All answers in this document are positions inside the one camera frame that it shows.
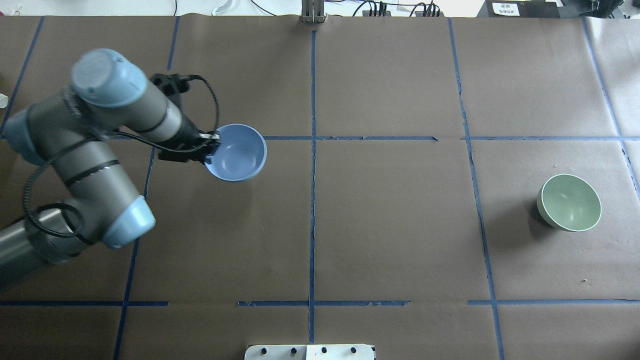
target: black device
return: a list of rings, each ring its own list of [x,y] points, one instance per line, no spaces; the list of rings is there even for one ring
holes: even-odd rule
[[[560,13],[556,3],[486,0],[477,17],[544,17],[559,19]]]

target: robotic arm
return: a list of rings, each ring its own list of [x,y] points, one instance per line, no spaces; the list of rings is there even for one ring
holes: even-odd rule
[[[121,54],[96,49],[73,66],[70,87],[7,120],[11,147],[30,163],[52,165],[71,197],[31,211],[26,190],[26,217],[0,230],[0,288],[94,243],[119,248],[153,228],[145,198],[102,140],[125,126],[163,149],[162,160],[205,163],[220,136],[199,131],[179,108],[179,93],[193,78],[148,80]]]

